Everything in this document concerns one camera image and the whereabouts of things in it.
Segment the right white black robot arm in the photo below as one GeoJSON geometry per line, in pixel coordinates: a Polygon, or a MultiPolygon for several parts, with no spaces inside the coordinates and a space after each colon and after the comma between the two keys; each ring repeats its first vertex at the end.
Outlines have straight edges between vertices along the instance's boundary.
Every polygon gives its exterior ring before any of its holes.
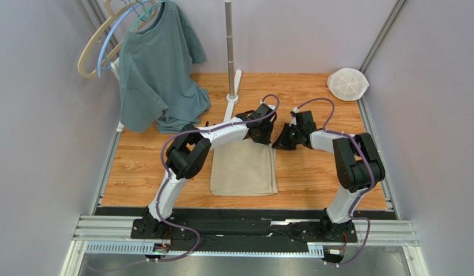
{"type": "Polygon", "coordinates": [[[318,229],[325,239],[335,239],[352,227],[353,212],[363,196],[385,178],[383,162],[369,133],[349,135],[317,128],[309,110],[291,114],[292,121],[284,125],[272,147],[291,151],[302,145],[334,155],[340,187],[318,229]]]}

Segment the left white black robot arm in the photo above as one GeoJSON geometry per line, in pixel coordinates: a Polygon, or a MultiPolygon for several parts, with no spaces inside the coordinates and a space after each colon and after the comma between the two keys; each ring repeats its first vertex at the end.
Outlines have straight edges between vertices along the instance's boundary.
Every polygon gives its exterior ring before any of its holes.
{"type": "Polygon", "coordinates": [[[163,235],[184,185],[201,171],[211,150],[245,139],[269,144],[277,109],[275,105],[261,102],[256,110],[239,113],[220,124],[201,128],[188,124],[167,140],[160,154],[165,169],[163,181],[142,217],[134,220],[131,237],[160,238],[163,235]]]}

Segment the beige cloth napkin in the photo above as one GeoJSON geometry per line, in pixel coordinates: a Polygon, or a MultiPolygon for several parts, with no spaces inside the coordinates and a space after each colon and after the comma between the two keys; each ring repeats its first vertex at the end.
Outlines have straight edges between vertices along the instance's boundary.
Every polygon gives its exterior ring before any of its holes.
{"type": "Polygon", "coordinates": [[[217,147],[213,150],[210,191],[215,196],[277,194],[276,150],[251,140],[217,147]]]}

